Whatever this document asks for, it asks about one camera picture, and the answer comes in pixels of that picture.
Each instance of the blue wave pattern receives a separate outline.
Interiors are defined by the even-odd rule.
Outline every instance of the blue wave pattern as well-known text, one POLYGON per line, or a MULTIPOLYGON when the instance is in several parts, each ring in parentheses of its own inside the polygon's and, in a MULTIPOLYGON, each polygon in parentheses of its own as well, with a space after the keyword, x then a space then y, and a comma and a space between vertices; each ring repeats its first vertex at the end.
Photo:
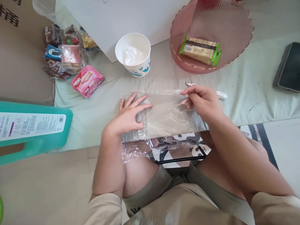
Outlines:
POLYGON ((147 73, 149 71, 149 69, 150 69, 150 59, 145 68, 141 67, 140 69, 138 69, 139 71, 130 69, 130 70, 128 70, 128 72, 130 72, 135 77, 141 77, 141 76, 145 75, 145 73, 147 73))

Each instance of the pink plastic basket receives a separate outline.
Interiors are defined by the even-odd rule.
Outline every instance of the pink plastic basket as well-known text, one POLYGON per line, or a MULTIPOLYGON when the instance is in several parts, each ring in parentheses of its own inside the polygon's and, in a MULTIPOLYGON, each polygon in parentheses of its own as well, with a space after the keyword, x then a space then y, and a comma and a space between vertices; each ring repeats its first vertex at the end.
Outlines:
POLYGON ((235 60, 249 45, 254 27, 249 11, 232 0, 192 0, 175 16, 170 48, 175 63, 184 71, 205 74, 235 60), (179 54, 186 36, 220 42, 222 54, 216 66, 179 54))

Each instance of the teal plastic container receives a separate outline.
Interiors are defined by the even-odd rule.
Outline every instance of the teal plastic container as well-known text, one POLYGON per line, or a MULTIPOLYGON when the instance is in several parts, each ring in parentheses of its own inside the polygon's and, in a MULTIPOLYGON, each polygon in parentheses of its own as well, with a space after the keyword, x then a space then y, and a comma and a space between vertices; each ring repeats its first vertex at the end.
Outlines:
POLYGON ((25 143, 22 151, 0 156, 0 166, 62 148, 72 118, 68 108, 0 101, 0 147, 25 143))

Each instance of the barcode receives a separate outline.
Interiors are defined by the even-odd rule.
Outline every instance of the barcode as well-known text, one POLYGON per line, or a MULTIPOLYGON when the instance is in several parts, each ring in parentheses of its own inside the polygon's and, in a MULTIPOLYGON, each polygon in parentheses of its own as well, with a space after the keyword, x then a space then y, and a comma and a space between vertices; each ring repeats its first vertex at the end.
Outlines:
POLYGON ((186 45, 186 46, 184 47, 184 51, 186 51, 186 52, 192 52, 192 51, 193 51, 193 48, 190 47, 190 46, 188 46, 188 45, 186 45))

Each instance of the white utility knife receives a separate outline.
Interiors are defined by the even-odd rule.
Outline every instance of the white utility knife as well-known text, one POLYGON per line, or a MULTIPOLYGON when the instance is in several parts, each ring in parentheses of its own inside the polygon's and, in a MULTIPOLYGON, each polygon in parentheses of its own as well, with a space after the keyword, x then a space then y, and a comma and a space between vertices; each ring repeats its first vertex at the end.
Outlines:
MULTIPOLYGON (((195 84, 195 83, 189 83, 189 82, 186 82, 185 84, 186 84, 187 86, 197 85, 197 84, 195 84)), ((217 93, 219 99, 226 99, 226 98, 228 98, 228 95, 225 94, 224 92, 216 91, 216 93, 217 93)))

